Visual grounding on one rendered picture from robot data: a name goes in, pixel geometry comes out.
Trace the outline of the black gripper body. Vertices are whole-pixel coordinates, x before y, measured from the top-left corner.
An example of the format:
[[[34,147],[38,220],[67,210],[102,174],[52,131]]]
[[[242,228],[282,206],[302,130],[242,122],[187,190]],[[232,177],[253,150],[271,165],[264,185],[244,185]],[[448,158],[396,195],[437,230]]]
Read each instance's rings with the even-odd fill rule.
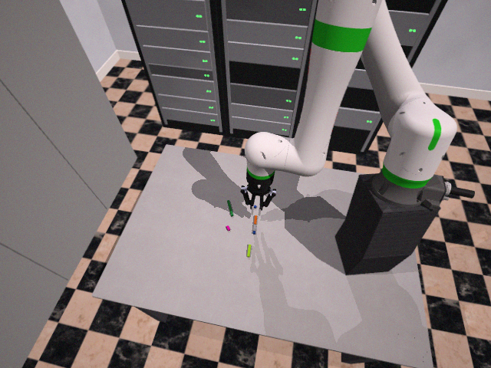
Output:
[[[263,195],[266,195],[271,191],[270,186],[268,188],[265,188],[265,189],[256,189],[256,188],[251,187],[249,184],[247,185],[247,190],[252,194],[255,192],[256,196],[260,196],[261,193],[263,193]],[[257,192],[259,192],[259,194]]]

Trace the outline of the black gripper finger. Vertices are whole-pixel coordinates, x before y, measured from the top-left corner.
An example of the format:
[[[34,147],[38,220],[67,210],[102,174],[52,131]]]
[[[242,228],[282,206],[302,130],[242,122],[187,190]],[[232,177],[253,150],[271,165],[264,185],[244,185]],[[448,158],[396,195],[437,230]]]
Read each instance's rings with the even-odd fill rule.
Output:
[[[261,214],[261,211],[263,209],[263,206],[268,207],[269,203],[271,202],[272,198],[276,196],[276,189],[270,189],[270,193],[268,194],[266,200],[263,202],[264,195],[263,193],[260,194],[260,204],[259,204],[259,216]]]
[[[254,208],[254,201],[255,201],[255,195],[256,193],[254,192],[252,195],[251,200],[249,200],[249,194],[247,191],[247,186],[241,186],[241,193],[243,194],[245,204],[250,205],[250,209],[252,210],[251,215],[253,215],[253,208]]]

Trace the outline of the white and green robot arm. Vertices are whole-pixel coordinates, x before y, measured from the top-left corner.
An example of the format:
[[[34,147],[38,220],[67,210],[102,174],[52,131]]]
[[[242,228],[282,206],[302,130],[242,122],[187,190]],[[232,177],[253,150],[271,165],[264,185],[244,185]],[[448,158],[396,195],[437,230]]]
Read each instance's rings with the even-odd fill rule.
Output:
[[[475,191],[453,187],[434,174],[457,125],[424,93],[385,0],[318,0],[295,137],[253,134],[245,144],[248,184],[265,189],[276,170],[308,177],[323,169],[334,122],[360,58],[391,138],[383,168],[371,183],[376,196],[398,207],[424,204],[433,210],[449,194],[472,199]]]

